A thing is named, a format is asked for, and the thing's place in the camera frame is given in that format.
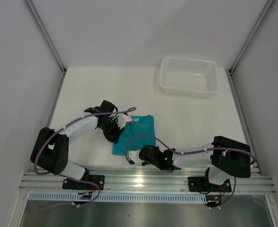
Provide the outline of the teal t shirt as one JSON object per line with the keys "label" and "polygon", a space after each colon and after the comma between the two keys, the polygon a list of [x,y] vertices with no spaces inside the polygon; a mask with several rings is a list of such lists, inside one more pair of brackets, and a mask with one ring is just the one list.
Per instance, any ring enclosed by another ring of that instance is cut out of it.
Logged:
{"label": "teal t shirt", "polygon": [[[154,117],[152,115],[132,116],[132,119],[133,122],[125,126],[118,143],[113,144],[113,155],[123,156],[129,141],[138,135],[148,134],[155,137]],[[137,151],[145,145],[156,146],[156,140],[152,137],[139,137],[129,145],[128,150]]]}

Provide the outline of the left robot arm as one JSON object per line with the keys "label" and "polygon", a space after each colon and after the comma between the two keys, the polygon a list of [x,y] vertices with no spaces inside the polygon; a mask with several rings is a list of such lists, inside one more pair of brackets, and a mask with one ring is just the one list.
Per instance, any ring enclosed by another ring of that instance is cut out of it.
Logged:
{"label": "left robot arm", "polygon": [[79,189],[87,188],[89,171],[69,160],[69,146],[94,129],[101,129],[107,141],[118,143],[126,124],[131,121],[127,111],[118,111],[114,104],[104,100],[100,106],[86,109],[80,117],[58,129],[42,128],[30,157],[35,173],[72,178]]}

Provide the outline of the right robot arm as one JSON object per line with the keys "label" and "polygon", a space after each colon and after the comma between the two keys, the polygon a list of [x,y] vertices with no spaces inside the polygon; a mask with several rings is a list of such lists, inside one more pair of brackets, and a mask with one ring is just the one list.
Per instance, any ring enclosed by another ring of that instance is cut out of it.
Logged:
{"label": "right robot arm", "polygon": [[232,177],[249,178],[251,165],[256,157],[249,145],[223,137],[215,136],[213,141],[195,148],[167,148],[146,145],[138,153],[137,159],[143,165],[173,172],[190,167],[205,167],[204,187],[214,191],[225,180]]}

